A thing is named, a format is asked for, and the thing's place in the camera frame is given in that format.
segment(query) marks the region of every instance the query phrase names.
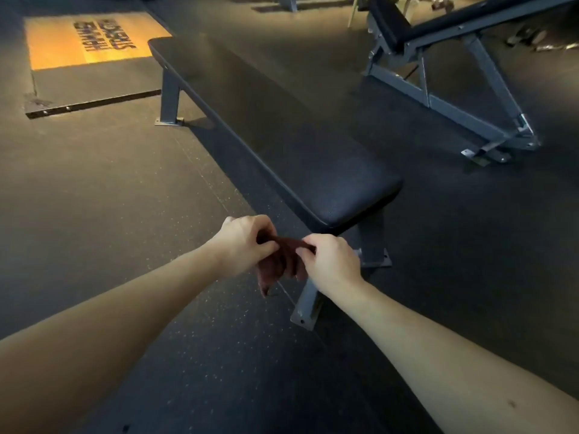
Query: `flat weight bench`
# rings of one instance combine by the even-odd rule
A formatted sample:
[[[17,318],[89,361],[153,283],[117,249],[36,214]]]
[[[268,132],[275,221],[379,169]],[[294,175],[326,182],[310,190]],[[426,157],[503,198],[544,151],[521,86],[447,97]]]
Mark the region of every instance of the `flat weight bench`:
[[[382,209],[402,179],[348,135],[312,116],[274,81],[206,35],[155,38],[163,66],[161,125],[178,125],[184,91],[218,128],[241,143],[284,202],[314,233],[357,225],[365,267],[390,266]],[[321,296],[308,281],[291,320],[313,329]]]
[[[486,0],[412,27],[392,0],[368,0],[370,11],[368,20],[376,38],[376,45],[370,52],[365,73],[393,86],[427,108],[437,111],[486,139],[487,143],[478,152],[470,149],[462,151],[469,159],[480,165],[487,165],[489,159],[508,162],[511,160],[508,149],[536,150],[540,142],[501,72],[482,44],[480,31],[572,1]],[[425,52],[431,45],[452,38],[460,38],[472,53],[502,107],[514,122],[515,129],[503,130],[429,92]],[[388,68],[380,66],[382,58],[387,59],[386,66],[391,69],[416,62],[411,74],[416,69],[419,71],[420,86],[407,80],[410,75],[402,78]]]

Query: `brown rag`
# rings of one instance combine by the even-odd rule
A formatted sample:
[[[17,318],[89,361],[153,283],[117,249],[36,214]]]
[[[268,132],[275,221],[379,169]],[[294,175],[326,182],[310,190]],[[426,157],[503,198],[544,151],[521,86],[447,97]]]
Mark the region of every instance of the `brown rag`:
[[[271,285],[275,284],[284,274],[287,277],[297,277],[298,280],[308,278],[306,267],[295,252],[296,248],[307,248],[315,253],[315,247],[304,241],[272,236],[266,231],[260,231],[257,235],[257,243],[264,244],[268,241],[275,241],[280,247],[275,253],[257,263],[257,280],[264,297],[267,296]]]

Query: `orange wooden panel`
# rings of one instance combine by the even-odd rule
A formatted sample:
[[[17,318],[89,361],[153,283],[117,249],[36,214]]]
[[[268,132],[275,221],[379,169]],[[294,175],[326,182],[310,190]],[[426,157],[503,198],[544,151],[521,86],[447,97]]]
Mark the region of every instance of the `orange wooden panel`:
[[[170,36],[144,12],[26,18],[25,30],[32,70],[144,58]]]

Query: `black upholstery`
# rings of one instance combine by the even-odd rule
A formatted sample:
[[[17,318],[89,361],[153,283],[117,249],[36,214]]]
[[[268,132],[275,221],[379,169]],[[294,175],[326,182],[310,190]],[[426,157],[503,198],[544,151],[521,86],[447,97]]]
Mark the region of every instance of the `black upholstery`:
[[[156,38],[149,47],[311,231],[342,233],[401,189],[402,179],[363,146],[209,37]]]
[[[395,52],[401,52],[410,23],[392,0],[368,0],[368,10],[380,28],[380,33]]]
[[[530,0],[485,0],[414,27],[402,25],[400,17],[403,18],[403,15],[391,0],[368,0],[368,6],[388,46],[396,52],[401,52],[404,43],[410,40],[458,26],[466,21],[494,14],[527,1]]]

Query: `person's left arm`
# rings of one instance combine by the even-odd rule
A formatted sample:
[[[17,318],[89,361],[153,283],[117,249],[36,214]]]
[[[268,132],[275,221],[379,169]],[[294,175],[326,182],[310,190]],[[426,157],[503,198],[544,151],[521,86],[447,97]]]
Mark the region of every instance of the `person's left arm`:
[[[203,246],[0,341],[0,432],[50,433],[115,389],[206,286],[273,253],[267,216],[227,218]]]

